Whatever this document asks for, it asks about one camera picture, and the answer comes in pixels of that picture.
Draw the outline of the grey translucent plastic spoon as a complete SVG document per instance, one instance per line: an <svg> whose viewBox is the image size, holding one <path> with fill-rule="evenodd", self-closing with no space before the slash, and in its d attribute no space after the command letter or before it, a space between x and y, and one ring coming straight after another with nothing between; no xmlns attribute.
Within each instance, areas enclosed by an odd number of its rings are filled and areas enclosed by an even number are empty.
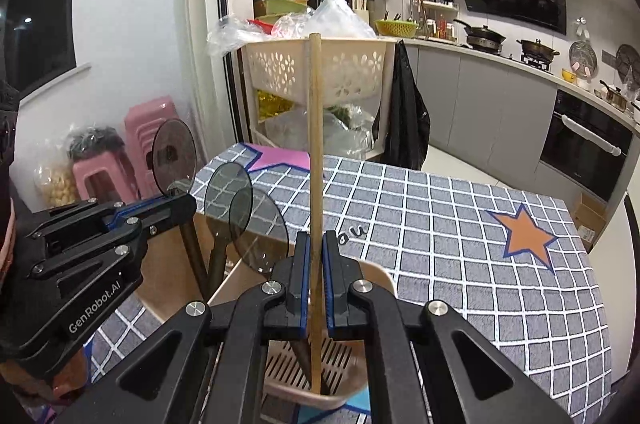
<svg viewBox="0 0 640 424"><path fill-rule="evenodd" d="M192 199L190 190L198 170L198 155L186 123L175 118L160 125L153 140L151 163L155 183L164 197ZM205 299L207 273L193 216L181 215L183 222L179 224L179 230L198 291Z"/></svg>

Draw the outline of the plain wooden chopstick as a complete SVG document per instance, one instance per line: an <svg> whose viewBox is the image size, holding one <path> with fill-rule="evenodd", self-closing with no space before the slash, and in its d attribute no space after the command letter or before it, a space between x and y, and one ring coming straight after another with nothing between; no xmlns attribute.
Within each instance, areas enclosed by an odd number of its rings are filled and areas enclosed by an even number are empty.
<svg viewBox="0 0 640 424"><path fill-rule="evenodd" d="M311 392L322 393L323 91L321 36L309 36L308 136L310 155L310 367Z"/></svg>

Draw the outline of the bag of yellow food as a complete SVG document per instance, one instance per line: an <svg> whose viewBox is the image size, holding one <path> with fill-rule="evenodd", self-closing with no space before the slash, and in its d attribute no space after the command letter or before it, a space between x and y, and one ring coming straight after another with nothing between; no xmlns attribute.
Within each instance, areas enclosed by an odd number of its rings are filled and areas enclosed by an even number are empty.
<svg viewBox="0 0 640 424"><path fill-rule="evenodd" d="M55 158L35 170L35 186L45 207L65 207L79 200L70 161Z"/></svg>

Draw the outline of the grey spoon in holder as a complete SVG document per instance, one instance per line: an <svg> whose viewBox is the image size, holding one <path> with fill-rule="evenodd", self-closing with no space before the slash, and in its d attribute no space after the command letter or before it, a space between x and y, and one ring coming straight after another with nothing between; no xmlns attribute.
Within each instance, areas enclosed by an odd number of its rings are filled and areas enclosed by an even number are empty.
<svg viewBox="0 0 640 424"><path fill-rule="evenodd" d="M250 185L250 177L244 167L236 162L218 166L209 178L204 199L204 215L214 239L209 254L207 271L208 295L212 296L224 281L226 248L231 242L230 207L237 192Z"/></svg>
<svg viewBox="0 0 640 424"><path fill-rule="evenodd" d="M229 207L229 228L242 261L265 278L288 256L288 229L277 203L259 188L245 187Z"/></svg>

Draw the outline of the short pink plastic stool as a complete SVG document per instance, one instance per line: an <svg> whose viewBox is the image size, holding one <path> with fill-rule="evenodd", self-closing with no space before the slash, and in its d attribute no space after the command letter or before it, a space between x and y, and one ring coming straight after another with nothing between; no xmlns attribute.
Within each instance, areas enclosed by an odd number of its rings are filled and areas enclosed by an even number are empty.
<svg viewBox="0 0 640 424"><path fill-rule="evenodd" d="M83 200L96 198L100 202L122 201L129 204L140 199L134 168L123 150L104 151L77 161L72 171Z"/></svg>

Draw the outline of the tall pink plastic stool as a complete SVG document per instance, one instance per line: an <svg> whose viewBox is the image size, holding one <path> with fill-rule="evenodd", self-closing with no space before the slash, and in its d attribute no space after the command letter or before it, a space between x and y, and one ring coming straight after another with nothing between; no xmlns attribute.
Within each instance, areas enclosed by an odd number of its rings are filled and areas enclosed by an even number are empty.
<svg viewBox="0 0 640 424"><path fill-rule="evenodd" d="M160 195L152 171L152 145L160 125L175 118L180 119L170 96L133 106L125 117L126 150L134 167L141 199Z"/></svg>

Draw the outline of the grey checked tablecloth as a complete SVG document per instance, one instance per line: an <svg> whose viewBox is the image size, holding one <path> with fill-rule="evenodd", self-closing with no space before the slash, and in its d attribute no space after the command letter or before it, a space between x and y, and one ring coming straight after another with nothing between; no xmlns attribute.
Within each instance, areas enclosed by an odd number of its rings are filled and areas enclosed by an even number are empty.
<svg viewBox="0 0 640 424"><path fill-rule="evenodd" d="M611 395L596 275L563 201L330 155L324 225L404 301L442 300L577 423Z"/></svg>

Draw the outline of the black hanging bag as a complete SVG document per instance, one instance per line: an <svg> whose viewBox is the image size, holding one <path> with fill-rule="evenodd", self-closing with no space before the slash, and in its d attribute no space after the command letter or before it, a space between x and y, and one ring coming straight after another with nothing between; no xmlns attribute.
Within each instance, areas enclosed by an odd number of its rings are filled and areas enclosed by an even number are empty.
<svg viewBox="0 0 640 424"><path fill-rule="evenodd" d="M430 133L430 115L414 82L407 47L399 41L395 45L383 162L420 171L427 157Z"/></svg>

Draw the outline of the beige plastic basket rack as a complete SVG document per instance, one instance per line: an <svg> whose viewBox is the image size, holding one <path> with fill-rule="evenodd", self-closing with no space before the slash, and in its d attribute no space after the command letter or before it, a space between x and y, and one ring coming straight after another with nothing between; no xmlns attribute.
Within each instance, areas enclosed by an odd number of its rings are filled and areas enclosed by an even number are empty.
<svg viewBox="0 0 640 424"><path fill-rule="evenodd" d="M391 38L274 39L242 50L246 108L254 143L273 146L259 119L258 91L291 100L313 113L322 107L359 105L378 114L378 135L366 158L384 152L390 113L395 41Z"/></svg>

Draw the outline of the cardboard box on floor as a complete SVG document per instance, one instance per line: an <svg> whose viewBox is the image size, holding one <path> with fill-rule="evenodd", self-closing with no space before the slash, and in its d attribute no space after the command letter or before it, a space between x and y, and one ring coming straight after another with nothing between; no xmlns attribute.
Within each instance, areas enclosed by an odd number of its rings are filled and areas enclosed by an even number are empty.
<svg viewBox="0 0 640 424"><path fill-rule="evenodd" d="M578 236L587 252L600 237L606 223L606 205L600 200L581 192L570 210Z"/></svg>

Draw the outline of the green yellow colander basket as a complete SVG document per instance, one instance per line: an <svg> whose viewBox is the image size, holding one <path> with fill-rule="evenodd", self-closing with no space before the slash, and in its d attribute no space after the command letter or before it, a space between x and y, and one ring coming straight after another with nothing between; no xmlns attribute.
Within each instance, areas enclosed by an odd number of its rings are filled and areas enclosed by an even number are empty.
<svg viewBox="0 0 640 424"><path fill-rule="evenodd" d="M416 35L418 25L413 21L381 19L375 21L375 29L380 36L411 39Z"/></svg>

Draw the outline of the clear plastic bags on rack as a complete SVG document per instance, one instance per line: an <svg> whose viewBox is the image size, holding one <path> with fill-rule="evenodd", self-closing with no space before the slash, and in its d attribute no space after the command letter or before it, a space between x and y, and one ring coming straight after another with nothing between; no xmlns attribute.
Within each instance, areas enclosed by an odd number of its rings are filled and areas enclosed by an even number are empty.
<svg viewBox="0 0 640 424"><path fill-rule="evenodd" d="M206 50L209 56L224 56L250 43L297 40L311 33L322 38L376 38L374 29L345 0L321 0L315 10L307 8L303 13L280 17L270 32L265 32L256 20L224 16L207 34Z"/></svg>

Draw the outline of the black built-in oven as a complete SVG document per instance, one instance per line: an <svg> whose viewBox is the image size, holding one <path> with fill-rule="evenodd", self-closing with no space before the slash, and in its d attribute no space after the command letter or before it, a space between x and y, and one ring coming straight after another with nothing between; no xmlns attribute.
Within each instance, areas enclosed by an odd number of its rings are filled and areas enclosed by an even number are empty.
<svg viewBox="0 0 640 424"><path fill-rule="evenodd" d="M628 157L631 137L622 123L559 90L541 161L608 201Z"/></svg>

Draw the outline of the black wok on stove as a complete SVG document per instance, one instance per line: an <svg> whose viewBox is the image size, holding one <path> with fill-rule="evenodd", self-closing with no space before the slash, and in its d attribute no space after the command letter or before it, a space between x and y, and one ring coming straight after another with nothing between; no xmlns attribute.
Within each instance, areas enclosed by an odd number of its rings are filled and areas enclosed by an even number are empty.
<svg viewBox="0 0 640 424"><path fill-rule="evenodd" d="M502 34L489 29L487 26L471 26L458 18L454 22L462 25L466 34L466 44L470 45L474 50L490 54L501 53L502 44L506 40Z"/></svg>

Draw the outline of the dark pot on stove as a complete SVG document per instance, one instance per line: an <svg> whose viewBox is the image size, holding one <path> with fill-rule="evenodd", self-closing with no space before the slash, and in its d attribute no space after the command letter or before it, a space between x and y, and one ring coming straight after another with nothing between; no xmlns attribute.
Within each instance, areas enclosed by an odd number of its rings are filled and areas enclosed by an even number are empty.
<svg viewBox="0 0 640 424"><path fill-rule="evenodd" d="M535 41L531 40L518 40L518 44L521 45L522 53L524 56L551 64L555 56L559 56L559 52L555 51L552 47L544 45L539 39Z"/></svg>

